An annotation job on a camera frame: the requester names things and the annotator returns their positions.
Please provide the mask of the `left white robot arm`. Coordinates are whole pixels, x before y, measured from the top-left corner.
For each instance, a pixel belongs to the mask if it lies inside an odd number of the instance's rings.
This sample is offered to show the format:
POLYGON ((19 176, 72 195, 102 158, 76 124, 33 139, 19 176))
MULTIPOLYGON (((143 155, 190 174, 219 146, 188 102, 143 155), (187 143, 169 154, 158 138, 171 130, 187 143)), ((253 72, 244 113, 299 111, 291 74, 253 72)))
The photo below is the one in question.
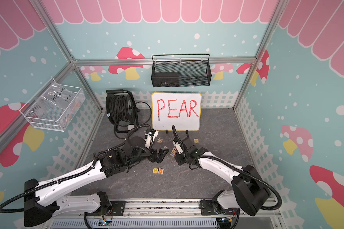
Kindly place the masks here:
POLYGON ((135 127, 127 133, 122 143, 95 153, 92 162, 83 167, 49 180, 27 181, 23 193, 0 205, 0 213, 22 212, 24 226, 28 228, 71 211, 107 215, 112 211, 112 204, 105 192, 80 196, 75 201, 70 200, 67 194, 95 181, 129 172, 144 160, 161 163, 169 149, 153 149, 157 136, 158 131, 150 125, 135 127))

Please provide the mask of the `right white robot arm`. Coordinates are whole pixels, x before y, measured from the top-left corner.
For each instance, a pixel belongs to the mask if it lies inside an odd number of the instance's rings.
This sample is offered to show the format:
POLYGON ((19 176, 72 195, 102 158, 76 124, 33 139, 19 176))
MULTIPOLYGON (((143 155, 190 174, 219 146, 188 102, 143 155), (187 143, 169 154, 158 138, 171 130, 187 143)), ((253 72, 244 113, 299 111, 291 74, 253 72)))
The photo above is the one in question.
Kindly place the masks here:
POLYGON ((186 163, 191 170, 208 170, 232 186, 232 190, 221 190, 212 198, 211 211, 223 215, 229 209, 243 210, 255 216, 259 210, 274 211, 282 206, 279 192, 264 181, 253 166, 237 166, 215 156, 206 148, 198 148, 189 135, 181 139, 175 126, 172 126, 172 132, 173 144, 177 149, 174 158, 178 165, 186 163))

